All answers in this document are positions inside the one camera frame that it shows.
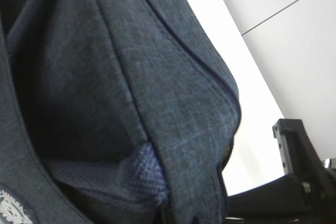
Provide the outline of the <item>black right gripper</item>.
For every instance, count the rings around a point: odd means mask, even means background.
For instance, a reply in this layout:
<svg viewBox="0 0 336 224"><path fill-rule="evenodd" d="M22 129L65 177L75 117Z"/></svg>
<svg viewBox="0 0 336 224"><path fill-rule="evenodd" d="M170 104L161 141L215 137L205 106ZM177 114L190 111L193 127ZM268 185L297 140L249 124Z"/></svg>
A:
<svg viewBox="0 0 336 224"><path fill-rule="evenodd" d="M335 169L324 167L301 120L272 130L284 175L230 196L226 223L335 223Z"/></svg>

